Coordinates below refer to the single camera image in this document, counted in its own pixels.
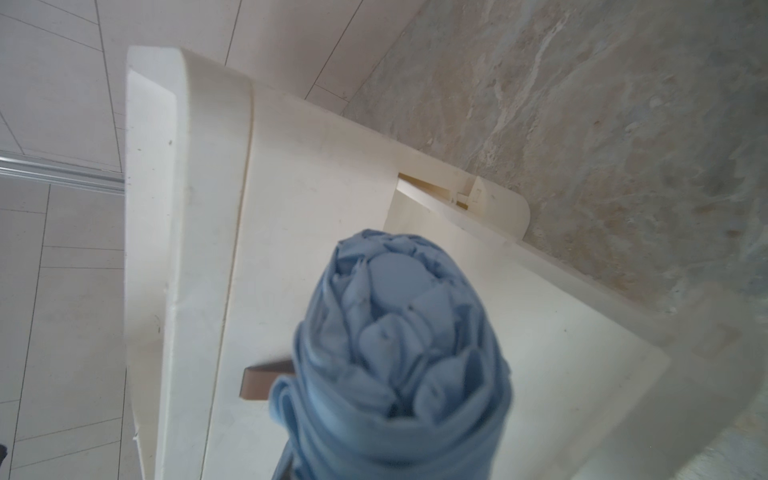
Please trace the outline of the blue umbrella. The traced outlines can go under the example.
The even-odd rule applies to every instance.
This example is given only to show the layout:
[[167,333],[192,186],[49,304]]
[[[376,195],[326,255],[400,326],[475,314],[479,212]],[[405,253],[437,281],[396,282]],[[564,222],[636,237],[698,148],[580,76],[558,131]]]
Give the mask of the blue umbrella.
[[277,479],[486,479],[511,371],[469,280],[418,235],[341,240],[269,393]]

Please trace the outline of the white drawer cabinet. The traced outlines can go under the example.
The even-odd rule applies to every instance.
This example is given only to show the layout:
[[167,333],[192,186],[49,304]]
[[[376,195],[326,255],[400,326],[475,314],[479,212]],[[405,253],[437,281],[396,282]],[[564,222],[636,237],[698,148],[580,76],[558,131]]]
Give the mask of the white drawer cabinet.
[[519,194],[231,68],[174,47],[126,64],[124,338],[141,473],[199,479],[214,404],[234,399],[245,321],[301,319],[324,253],[381,228],[400,180],[515,239]]

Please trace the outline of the white drawer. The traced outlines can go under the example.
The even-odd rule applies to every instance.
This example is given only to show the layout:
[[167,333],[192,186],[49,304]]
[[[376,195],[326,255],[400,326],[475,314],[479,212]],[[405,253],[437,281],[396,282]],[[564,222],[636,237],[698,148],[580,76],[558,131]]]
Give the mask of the white drawer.
[[495,479],[668,479],[755,398],[767,347],[746,302],[704,285],[657,315],[400,180],[385,223],[441,246],[511,370]]

